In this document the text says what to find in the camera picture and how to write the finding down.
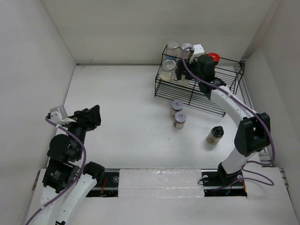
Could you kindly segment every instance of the black lid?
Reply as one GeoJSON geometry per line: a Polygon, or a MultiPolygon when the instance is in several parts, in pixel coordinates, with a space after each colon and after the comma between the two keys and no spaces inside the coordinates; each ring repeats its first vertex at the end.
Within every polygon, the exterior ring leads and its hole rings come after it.
{"type": "Polygon", "coordinates": [[[222,137],[224,135],[224,130],[222,126],[214,127],[212,129],[214,137],[222,137]]]}

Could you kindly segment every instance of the wire rack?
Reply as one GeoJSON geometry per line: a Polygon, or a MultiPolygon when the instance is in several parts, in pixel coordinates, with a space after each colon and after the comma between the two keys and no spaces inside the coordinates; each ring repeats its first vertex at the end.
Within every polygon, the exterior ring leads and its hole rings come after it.
{"type": "MultiPolygon", "coordinates": [[[[166,47],[167,46],[165,46],[165,49],[162,53],[160,67],[167,56],[166,47]]],[[[222,79],[230,88],[231,92],[236,94],[237,87],[244,75],[245,63],[222,57],[221,60],[222,64],[230,64],[232,70],[222,68],[219,65],[219,67],[215,67],[216,77],[222,79]]],[[[185,105],[188,105],[194,109],[210,112],[219,116],[225,116],[225,112],[217,104],[208,100],[208,98],[200,92],[198,84],[195,80],[190,80],[188,85],[184,87],[177,84],[176,78],[172,82],[166,82],[160,79],[158,75],[159,69],[155,77],[155,97],[158,96],[171,101],[180,99],[185,105]]]]}

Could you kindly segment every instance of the screw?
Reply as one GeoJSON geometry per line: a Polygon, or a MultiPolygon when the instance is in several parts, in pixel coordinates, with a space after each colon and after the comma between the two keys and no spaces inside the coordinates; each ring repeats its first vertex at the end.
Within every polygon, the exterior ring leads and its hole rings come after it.
{"type": "Polygon", "coordinates": [[[204,176],[202,176],[202,180],[203,180],[203,182],[207,182],[208,180],[207,180],[207,178],[208,178],[208,176],[207,175],[204,175],[204,176]]]}
{"type": "Polygon", "coordinates": [[[118,182],[119,182],[119,177],[117,177],[117,176],[113,177],[113,178],[112,178],[112,181],[113,181],[114,183],[118,183],[118,182]]]}

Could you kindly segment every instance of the silver lid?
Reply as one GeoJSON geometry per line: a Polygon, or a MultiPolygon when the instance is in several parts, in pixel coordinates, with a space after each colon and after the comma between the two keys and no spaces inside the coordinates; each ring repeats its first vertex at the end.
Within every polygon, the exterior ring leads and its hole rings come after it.
{"type": "Polygon", "coordinates": [[[176,111],[179,111],[183,108],[183,102],[181,100],[178,100],[178,99],[175,99],[173,102],[172,102],[172,109],[173,110],[176,110],[176,111]]]}
{"type": "Polygon", "coordinates": [[[175,114],[175,121],[178,123],[184,123],[187,120],[187,114],[185,112],[177,112],[175,114]]]}
{"type": "Polygon", "coordinates": [[[173,60],[165,60],[163,62],[164,71],[171,72],[175,70],[175,67],[176,67],[176,62],[174,62],[173,60]]]}
{"type": "Polygon", "coordinates": [[[181,49],[182,50],[184,50],[185,48],[187,48],[187,47],[193,47],[190,43],[183,43],[182,45],[181,45],[181,49]]]}
{"type": "Polygon", "coordinates": [[[179,44],[176,41],[169,41],[167,46],[170,50],[176,50],[179,47],[179,44]]]}

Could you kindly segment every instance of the red lid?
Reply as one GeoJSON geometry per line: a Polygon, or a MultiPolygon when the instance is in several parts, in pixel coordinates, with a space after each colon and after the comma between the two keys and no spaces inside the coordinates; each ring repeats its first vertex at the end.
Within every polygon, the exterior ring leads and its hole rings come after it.
{"type": "Polygon", "coordinates": [[[211,56],[214,59],[214,62],[219,62],[220,61],[220,56],[216,53],[208,53],[209,56],[211,56]]]}

